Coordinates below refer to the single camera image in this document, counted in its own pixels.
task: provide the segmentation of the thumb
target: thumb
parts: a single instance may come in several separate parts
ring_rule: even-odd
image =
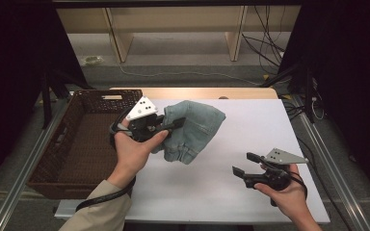
[[[164,141],[164,139],[167,137],[168,135],[168,131],[167,130],[164,130],[164,131],[161,131],[157,134],[155,134],[151,139],[149,139],[148,141],[145,141],[143,142],[143,144],[146,146],[146,148],[151,151],[153,150],[156,146],[158,146],[161,142]]]
[[[255,184],[254,188],[259,190],[261,193],[268,195],[269,197],[272,197],[272,195],[275,193],[275,190],[262,183]]]

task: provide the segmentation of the cloth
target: cloth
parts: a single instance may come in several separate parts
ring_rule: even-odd
[[[108,181],[102,181],[88,199],[102,195],[116,193],[120,189]],[[60,229],[69,230],[113,230],[120,231],[124,227],[125,216],[131,208],[131,199],[128,194],[119,198],[95,204],[79,210]]]
[[[213,139],[226,116],[220,110],[206,104],[189,100],[164,109],[163,124],[186,117],[181,128],[174,129],[170,138],[165,139],[152,153],[164,150],[168,162],[180,161],[189,165],[199,152]]]

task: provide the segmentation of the black wall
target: black wall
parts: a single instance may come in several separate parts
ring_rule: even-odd
[[[329,54],[318,76],[328,114],[370,179],[370,2],[339,11]]]
[[[280,71],[298,61],[311,68],[328,115],[370,179],[370,1],[307,4],[297,20]],[[304,71],[295,73],[290,89],[305,81]]]
[[[56,11],[0,0],[0,165],[32,112],[43,72],[53,68],[86,83]]]

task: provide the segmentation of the fingers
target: fingers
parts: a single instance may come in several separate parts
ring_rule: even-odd
[[[164,139],[167,137],[168,133],[169,132],[167,130],[164,130],[164,131],[161,131],[161,132],[155,134],[151,139],[144,142],[144,146],[146,146],[146,148],[149,151],[151,151],[156,146],[158,146],[161,142],[164,141]]]
[[[257,183],[254,185],[254,188],[262,192],[263,194],[268,195],[269,197],[272,197],[273,194],[276,192],[272,188],[270,188],[268,185]]]
[[[130,125],[130,121],[128,121],[126,118],[124,118],[121,122],[122,126],[124,127],[128,127],[128,125]]]
[[[294,173],[296,173],[296,174],[298,174],[298,175],[300,175],[300,173],[299,173],[299,168],[297,167],[297,165],[296,165],[296,164],[291,164],[291,165],[290,165],[290,171],[291,171],[291,172],[294,172]]]

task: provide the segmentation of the wrist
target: wrist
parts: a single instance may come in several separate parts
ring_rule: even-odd
[[[130,173],[130,171],[116,167],[107,178],[107,181],[120,189],[124,189],[131,182],[131,180],[134,179],[134,177],[134,173]]]
[[[303,213],[297,214],[296,216],[294,216],[290,219],[293,221],[293,223],[296,225],[296,227],[300,231],[321,230],[320,226],[314,220],[313,216],[311,215],[311,213],[309,211],[305,211]]]

